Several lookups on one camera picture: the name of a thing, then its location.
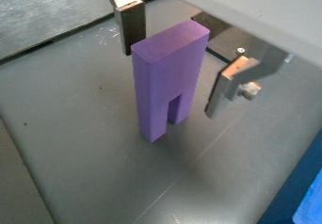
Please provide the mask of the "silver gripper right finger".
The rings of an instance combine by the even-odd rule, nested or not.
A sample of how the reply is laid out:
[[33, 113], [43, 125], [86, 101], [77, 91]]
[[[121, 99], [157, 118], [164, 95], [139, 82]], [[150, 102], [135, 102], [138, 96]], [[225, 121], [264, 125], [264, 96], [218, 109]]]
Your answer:
[[214, 119], [224, 107], [225, 99], [233, 101], [240, 94], [252, 100], [261, 91], [254, 82], [276, 74], [292, 59], [293, 54], [277, 48], [268, 48], [258, 56], [240, 56], [217, 77], [205, 108], [206, 115]]

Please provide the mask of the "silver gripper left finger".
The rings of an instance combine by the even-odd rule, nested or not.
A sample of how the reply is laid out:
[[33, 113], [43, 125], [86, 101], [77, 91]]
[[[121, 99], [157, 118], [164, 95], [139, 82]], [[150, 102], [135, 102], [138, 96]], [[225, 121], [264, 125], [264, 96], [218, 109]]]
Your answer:
[[131, 46], [146, 38], [145, 2], [141, 0], [110, 0], [118, 21], [122, 50], [131, 55]]

